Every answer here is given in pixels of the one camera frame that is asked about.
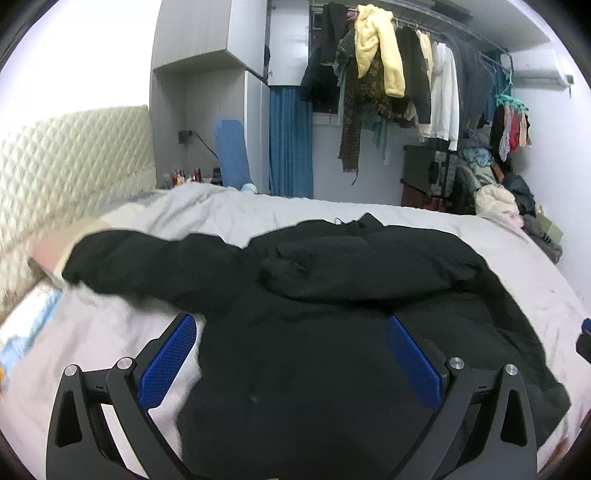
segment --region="blue curtain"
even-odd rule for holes
[[[271,87],[269,122],[271,193],[312,198],[312,104],[298,87]]]

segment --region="metal screw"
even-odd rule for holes
[[[466,364],[464,363],[464,360],[462,360],[460,357],[453,356],[449,359],[449,366],[455,368],[456,370],[461,370],[466,366]]]
[[[76,371],[78,370],[78,367],[75,365],[68,365],[66,367],[66,369],[64,370],[64,374],[67,377],[71,377],[72,375],[74,375],[76,373]]]
[[[129,358],[128,356],[125,356],[125,357],[119,359],[119,361],[117,362],[117,368],[119,370],[127,370],[129,367],[131,367],[132,363],[133,363],[133,360],[131,358]]]
[[[507,364],[505,365],[505,372],[507,372],[509,375],[513,376],[513,375],[517,375],[517,372],[519,370],[517,370],[517,367],[513,364]]]

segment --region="air conditioner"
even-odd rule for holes
[[[532,48],[511,53],[513,57],[513,84],[521,88],[564,90],[569,84],[564,69],[553,48]],[[501,63],[511,68],[507,55]]]

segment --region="cabinet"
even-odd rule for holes
[[[244,68],[190,76],[156,72],[152,80],[151,112],[154,155],[159,181],[177,168],[212,176],[217,158],[214,125],[220,118],[244,126],[251,179],[261,193],[269,193],[269,87]],[[192,130],[186,145],[178,132]]]
[[[273,0],[269,32],[269,85],[299,86],[308,66],[310,4]]]
[[[152,69],[185,73],[245,66],[263,75],[267,0],[163,0]]]
[[[163,0],[152,49],[150,115],[158,182],[200,168],[212,176],[214,125],[239,120],[251,178],[269,192],[269,88],[264,69],[267,0]],[[178,132],[191,130],[186,144]]]

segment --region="yellow jacket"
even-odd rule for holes
[[[392,19],[388,12],[373,5],[358,5],[359,15],[355,22],[355,56],[359,78],[363,78],[378,51],[382,52],[384,63],[384,87],[386,95],[401,98],[404,96],[404,72],[402,58],[398,50]]]

